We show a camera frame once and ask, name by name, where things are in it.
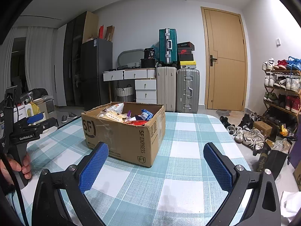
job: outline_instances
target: white cloth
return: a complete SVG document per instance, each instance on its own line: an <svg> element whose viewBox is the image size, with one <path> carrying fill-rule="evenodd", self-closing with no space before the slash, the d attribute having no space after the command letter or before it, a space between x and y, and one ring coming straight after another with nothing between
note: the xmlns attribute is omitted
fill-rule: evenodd
<svg viewBox="0 0 301 226"><path fill-rule="evenodd" d="M17 27L11 28L0 45L0 102L4 99L6 88L11 86L11 51L16 30Z"/></svg>
<svg viewBox="0 0 301 226"><path fill-rule="evenodd" d="M51 61L54 31L53 28L29 26L25 46L25 74L28 89L45 88L48 95L53 95Z"/></svg>
<svg viewBox="0 0 301 226"><path fill-rule="evenodd" d="M281 215L291 222L301 208L301 192L283 191L280 201Z"/></svg>

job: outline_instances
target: wooden door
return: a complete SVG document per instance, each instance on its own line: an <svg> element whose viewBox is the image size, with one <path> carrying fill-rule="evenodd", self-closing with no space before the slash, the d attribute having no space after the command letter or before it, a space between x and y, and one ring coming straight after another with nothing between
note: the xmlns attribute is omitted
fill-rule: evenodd
<svg viewBox="0 0 301 226"><path fill-rule="evenodd" d="M207 108L241 111L245 99L246 56L240 17L204 11L209 47Z"/></svg>

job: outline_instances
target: sf express box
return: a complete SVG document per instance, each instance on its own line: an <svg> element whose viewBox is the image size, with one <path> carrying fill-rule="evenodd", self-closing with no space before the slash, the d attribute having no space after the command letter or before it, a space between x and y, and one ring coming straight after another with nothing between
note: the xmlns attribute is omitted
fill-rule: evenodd
<svg viewBox="0 0 301 226"><path fill-rule="evenodd" d="M109 155L124 161L151 167L165 135L165 108L163 105L124 103L122 113L140 115L141 109L154 114L144 126L133 126L111 121L97 115L119 102L96 107L82 113L82 126L87 146L93 149L99 142L109 147Z"/></svg>

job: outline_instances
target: door frame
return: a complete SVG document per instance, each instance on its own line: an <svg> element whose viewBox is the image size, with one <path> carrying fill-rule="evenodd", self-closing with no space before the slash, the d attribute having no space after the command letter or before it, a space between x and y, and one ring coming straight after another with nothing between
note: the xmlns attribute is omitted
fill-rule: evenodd
<svg viewBox="0 0 301 226"><path fill-rule="evenodd" d="M215 9L215 8L209 8L209 7L202 7L201 6L201 11L202 11L202 18L203 18L203 25L204 25L204 34L205 34L205 48L206 48L206 89L205 89L205 106L207 109L208 106L208 94L209 94L209 67L210 67L210 59L209 59L209 43L208 43L208 31L207 31L207 24L206 24L206 17L205 17L205 10L212 10L212 11L217 11L217 12L222 12L222 13L228 13L232 14L235 16L238 16L240 21L241 21L241 29L243 32L243 40L244 40L244 48L245 48L245 84L244 84L244 93L243 93L243 105L242 105L242 111L244 111L245 108L245 103L246 103L246 88L247 88L247 82L248 82L248 55L247 55L247 50L246 50L246 36L243 28L243 21L241 19L241 15L238 13L232 13L220 9Z"/></svg>

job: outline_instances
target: doormat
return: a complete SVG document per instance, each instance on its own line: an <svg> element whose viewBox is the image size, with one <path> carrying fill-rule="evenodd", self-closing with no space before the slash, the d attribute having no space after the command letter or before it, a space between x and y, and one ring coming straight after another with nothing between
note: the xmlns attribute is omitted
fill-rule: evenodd
<svg viewBox="0 0 301 226"><path fill-rule="evenodd" d="M231 111L217 110L216 113L219 117L221 117L221 116L230 116Z"/></svg>

